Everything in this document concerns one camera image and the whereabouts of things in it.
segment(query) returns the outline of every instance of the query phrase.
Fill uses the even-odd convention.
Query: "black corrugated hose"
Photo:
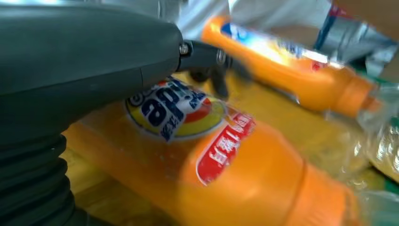
[[[109,226],[76,208],[62,135],[0,147],[0,225]]]

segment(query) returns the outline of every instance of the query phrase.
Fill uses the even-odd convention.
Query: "bottle label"
[[[326,63],[321,63],[321,62],[319,62],[319,61],[313,61],[313,62],[312,62],[312,70],[313,70],[314,72],[316,72],[316,71],[318,71],[318,70],[320,70],[320,69],[322,69],[322,68],[325,68],[326,66],[327,66]]]
[[[172,77],[126,100],[128,114],[145,133],[171,142],[218,128],[225,104]]]
[[[302,46],[295,43],[278,39],[269,34],[251,31],[233,23],[224,24],[221,32],[250,50],[275,61],[284,57],[280,55],[282,52],[288,52],[292,57],[299,59],[304,51]]]
[[[216,180],[237,155],[241,141],[253,130],[255,122],[249,115],[239,113],[216,136],[197,160],[197,176],[203,185]]]

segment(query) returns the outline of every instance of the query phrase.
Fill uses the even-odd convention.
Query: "orange plastic bottle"
[[[327,56],[272,35],[245,29],[226,17],[215,17],[204,28],[202,40],[241,60],[255,79],[294,96],[314,110],[356,117],[372,83]]]
[[[359,225],[353,192],[279,132],[173,78],[65,135],[183,226]]]

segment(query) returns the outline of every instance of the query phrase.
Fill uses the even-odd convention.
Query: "printed logo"
[[[278,40],[277,45],[293,55],[295,58],[300,59],[303,54],[303,48],[289,41]]]
[[[237,114],[197,161],[197,176],[202,184],[216,180],[237,155],[241,141],[253,130],[255,122],[246,114]]]
[[[222,26],[221,31],[227,34],[231,39],[245,43],[247,39],[251,38],[251,33],[242,27],[232,23],[227,23]]]
[[[226,115],[222,101],[174,78],[127,99],[126,107],[137,126],[167,142],[210,132]]]

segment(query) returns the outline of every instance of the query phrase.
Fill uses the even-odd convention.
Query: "black handheld tool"
[[[210,79],[218,98],[229,97],[225,80],[227,71],[234,71],[242,82],[252,81],[252,76],[246,67],[240,61],[226,55],[223,50],[194,41],[186,41],[184,45],[189,52],[182,55],[181,61],[184,66],[180,67],[179,71],[188,71],[191,78],[198,83]]]
[[[175,71],[220,67],[223,56],[122,8],[0,5],[1,224],[104,225],[75,208],[61,133]]]

